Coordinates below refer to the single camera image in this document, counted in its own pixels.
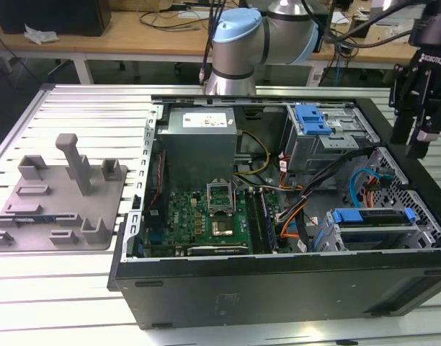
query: gray peg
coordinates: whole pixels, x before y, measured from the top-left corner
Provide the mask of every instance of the gray peg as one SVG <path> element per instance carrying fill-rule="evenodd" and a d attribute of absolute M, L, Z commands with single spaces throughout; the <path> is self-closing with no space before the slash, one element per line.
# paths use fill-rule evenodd
<path fill-rule="evenodd" d="M 76 137 L 76 134 L 61 133 L 57 140 L 55 140 L 55 147 L 65 154 L 65 158 L 70 166 L 70 172 L 75 178 L 81 194 L 87 196 L 91 192 L 91 182 L 76 148 L 77 142 L 78 137 Z"/>

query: slotted metal table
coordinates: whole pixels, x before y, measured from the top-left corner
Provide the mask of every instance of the slotted metal table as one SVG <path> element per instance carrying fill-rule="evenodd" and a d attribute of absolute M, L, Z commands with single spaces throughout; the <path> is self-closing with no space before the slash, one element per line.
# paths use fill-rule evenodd
<path fill-rule="evenodd" d="M 202 94 L 197 86 L 56 86 L 38 92 L 0 146 L 0 210 L 27 154 L 66 164 L 59 133 L 79 137 L 90 164 L 129 167 L 115 231 L 130 209 L 151 94 Z M 387 89 L 262 87 L 258 94 L 367 97 L 393 122 Z M 441 139 L 423 165 L 441 187 Z M 0 253 L 0 345 L 441 345 L 441 294 L 404 317 L 143 332 L 121 293 L 106 289 L 116 236 L 101 252 Z"/>

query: chipset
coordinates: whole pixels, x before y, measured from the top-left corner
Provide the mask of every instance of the chipset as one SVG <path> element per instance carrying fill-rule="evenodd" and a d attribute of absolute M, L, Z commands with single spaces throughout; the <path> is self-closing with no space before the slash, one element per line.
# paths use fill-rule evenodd
<path fill-rule="evenodd" d="M 214 216 L 212 219 L 213 236 L 233 236 L 233 218 Z"/>

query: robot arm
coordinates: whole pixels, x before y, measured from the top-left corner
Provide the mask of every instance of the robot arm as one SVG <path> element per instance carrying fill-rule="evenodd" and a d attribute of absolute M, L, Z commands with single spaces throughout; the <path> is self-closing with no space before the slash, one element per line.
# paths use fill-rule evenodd
<path fill-rule="evenodd" d="M 276 1 L 264 19 L 255 9 L 225 11 L 213 38 L 213 72 L 205 93 L 255 94 L 256 65 L 306 60 L 317 40 L 317 25 L 300 0 Z"/>
<path fill-rule="evenodd" d="M 311 8 L 303 2 L 277 0 L 264 19 L 254 9 L 222 13 L 213 38 L 213 72 L 205 93 L 255 94 L 252 75 L 256 65 L 307 59 L 318 37 L 312 19 L 318 20 L 309 15 L 306 8 L 310 12 Z M 397 117 L 391 142 L 407 143 L 406 155 L 418 159 L 425 157 L 430 142 L 441 132 L 441 0 L 384 0 L 383 9 L 391 7 L 387 15 L 412 4 L 426 5 L 409 38 L 418 51 L 409 66 L 395 66 L 389 105 Z"/>

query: black case frame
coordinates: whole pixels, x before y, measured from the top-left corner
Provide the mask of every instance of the black case frame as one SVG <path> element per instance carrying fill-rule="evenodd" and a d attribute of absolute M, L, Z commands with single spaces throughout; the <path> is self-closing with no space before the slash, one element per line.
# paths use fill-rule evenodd
<path fill-rule="evenodd" d="M 355 102 L 441 225 L 440 187 L 374 103 L 334 101 Z M 120 262 L 115 279 L 141 329 L 401 316 L 441 291 L 441 251 Z"/>

